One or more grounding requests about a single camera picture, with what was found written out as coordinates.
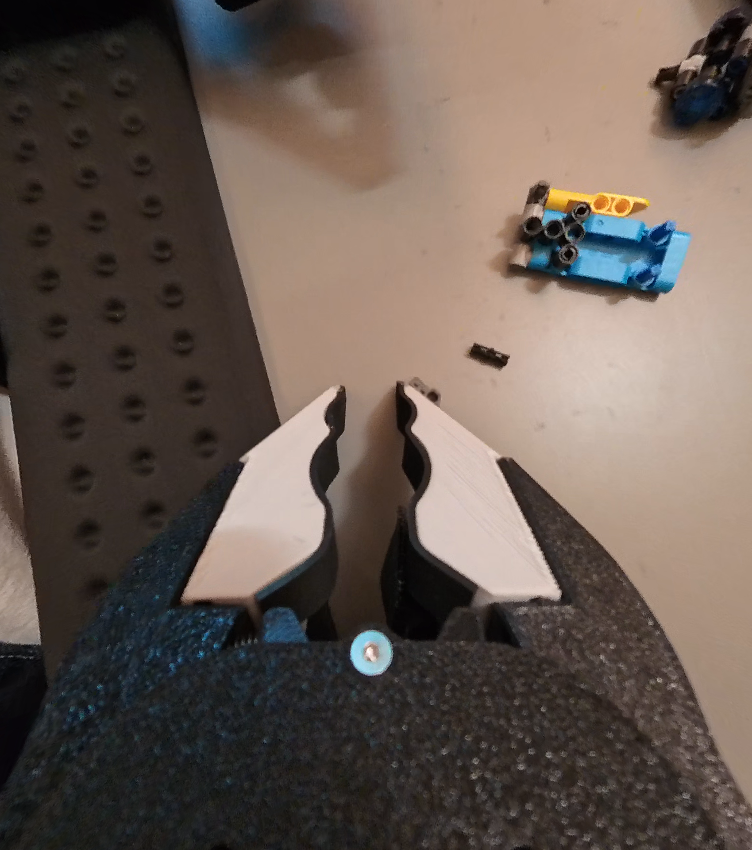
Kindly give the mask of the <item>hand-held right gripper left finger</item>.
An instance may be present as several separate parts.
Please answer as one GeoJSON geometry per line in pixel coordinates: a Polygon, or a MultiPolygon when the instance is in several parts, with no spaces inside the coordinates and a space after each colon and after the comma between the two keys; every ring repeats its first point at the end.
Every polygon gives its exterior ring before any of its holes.
{"type": "Polygon", "coordinates": [[[328,489],[345,413],[345,388],[331,386],[240,458],[182,604],[240,607],[255,625],[275,608],[300,622],[327,608],[339,562],[328,489]]]}

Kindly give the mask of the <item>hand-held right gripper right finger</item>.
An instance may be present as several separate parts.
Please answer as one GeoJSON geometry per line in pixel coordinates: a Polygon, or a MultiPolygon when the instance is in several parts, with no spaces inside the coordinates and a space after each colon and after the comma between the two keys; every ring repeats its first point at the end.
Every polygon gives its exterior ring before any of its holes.
{"type": "Polygon", "coordinates": [[[411,487],[381,574],[391,629],[442,629],[455,610],[561,603],[562,588],[491,449],[411,381],[394,391],[411,487]]]}

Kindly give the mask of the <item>grey desk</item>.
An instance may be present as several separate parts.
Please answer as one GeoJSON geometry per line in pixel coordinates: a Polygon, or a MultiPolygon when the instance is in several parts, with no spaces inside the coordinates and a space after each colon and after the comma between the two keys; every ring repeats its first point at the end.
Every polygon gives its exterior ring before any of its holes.
{"type": "Polygon", "coordinates": [[[408,495],[393,387],[420,377],[625,569],[752,804],[752,117],[678,131],[650,86],[736,4],[178,12],[279,416],[347,390],[340,630],[382,618],[408,495]],[[509,274],[540,179],[689,231],[674,291],[509,274]]]}

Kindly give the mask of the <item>blue tracked toy assembly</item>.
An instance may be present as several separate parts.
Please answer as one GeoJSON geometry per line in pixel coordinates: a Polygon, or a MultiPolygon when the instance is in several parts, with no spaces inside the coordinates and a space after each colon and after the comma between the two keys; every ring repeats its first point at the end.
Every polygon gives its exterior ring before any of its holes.
{"type": "Polygon", "coordinates": [[[752,117],[752,1],[738,2],[711,24],[676,65],[660,68],[653,86],[666,99],[671,125],[752,117]]]}

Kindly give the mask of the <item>blue-yellow brick assembly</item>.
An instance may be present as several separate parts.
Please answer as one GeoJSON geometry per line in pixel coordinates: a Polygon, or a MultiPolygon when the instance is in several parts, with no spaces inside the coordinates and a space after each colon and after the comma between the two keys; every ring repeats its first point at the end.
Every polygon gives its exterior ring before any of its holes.
{"type": "Polygon", "coordinates": [[[645,295],[673,290],[689,252],[689,232],[673,220],[650,225],[637,213],[610,217],[592,213],[585,204],[570,212],[546,209],[550,188],[545,181],[530,186],[508,271],[538,272],[645,295]]]}

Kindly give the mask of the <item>yellow building piece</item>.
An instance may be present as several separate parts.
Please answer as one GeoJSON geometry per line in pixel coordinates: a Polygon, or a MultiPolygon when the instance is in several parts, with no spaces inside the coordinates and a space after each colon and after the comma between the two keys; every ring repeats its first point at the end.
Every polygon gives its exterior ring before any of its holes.
{"type": "Polygon", "coordinates": [[[649,200],[612,192],[582,193],[570,189],[550,188],[544,207],[557,212],[570,212],[576,205],[585,204],[594,214],[626,218],[649,207],[649,200]]]}

